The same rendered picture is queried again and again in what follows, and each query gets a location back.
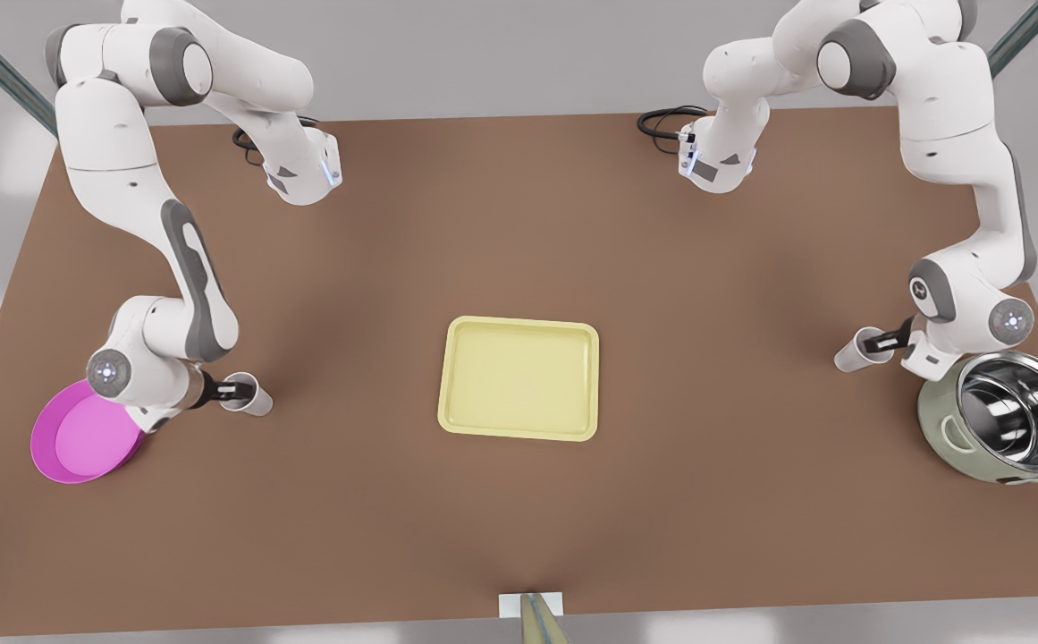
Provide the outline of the white IKEA cup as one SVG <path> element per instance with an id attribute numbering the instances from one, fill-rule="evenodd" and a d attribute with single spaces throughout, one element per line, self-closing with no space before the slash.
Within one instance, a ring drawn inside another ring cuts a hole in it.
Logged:
<path id="1" fill-rule="evenodd" d="M 274 406 L 272 395 L 249 372 L 233 372 L 222 382 L 217 382 L 215 400 L 225 411 L 254 417 L 268 415 Z"/>
<path id="2" fill-rule="evenodd" d="M 836 355 L 834 355 L 834 366 L 842 372 L 855 372 L 877 364 L 890 363 L 895 353 L 890 348 L 887 351 L 869 352 L 866 342 L 878 336 L 885 334 L 885 331 L 875 326 L 862 327 L 857 334 L 850 339 Z"/>

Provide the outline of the pale yellow tray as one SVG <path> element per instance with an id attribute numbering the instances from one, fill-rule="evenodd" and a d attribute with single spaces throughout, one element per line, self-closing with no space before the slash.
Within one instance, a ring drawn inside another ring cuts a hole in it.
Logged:
<path id="1" fill-rule="evenodd" d="M 584 323 L 458 317 L 437 420 L 454 435 L 584 442 L 599 427 L 600 339 Z"/>

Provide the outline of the magenta plastic bowl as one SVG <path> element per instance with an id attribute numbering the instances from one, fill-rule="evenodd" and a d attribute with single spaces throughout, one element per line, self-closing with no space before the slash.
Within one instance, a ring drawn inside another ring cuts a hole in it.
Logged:
<path id="1" fill-rule="evenodd" d="M 82 484 L 122 466 L 144 433 L 121 404 L 101 398 L 87 380 L 45 404 L 30 436 L 36 468 L 58 484 Z"/>

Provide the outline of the green pot with steel interior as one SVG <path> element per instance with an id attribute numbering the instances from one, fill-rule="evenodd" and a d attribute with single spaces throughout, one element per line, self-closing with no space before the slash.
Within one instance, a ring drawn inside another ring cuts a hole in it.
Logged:
<path id="1" fill-rule="evenodd" d="M 924 440 L 972 479 L 1038 484 L 1038 358 L 1019 351 L 960 360 L 916 398 Z"/>

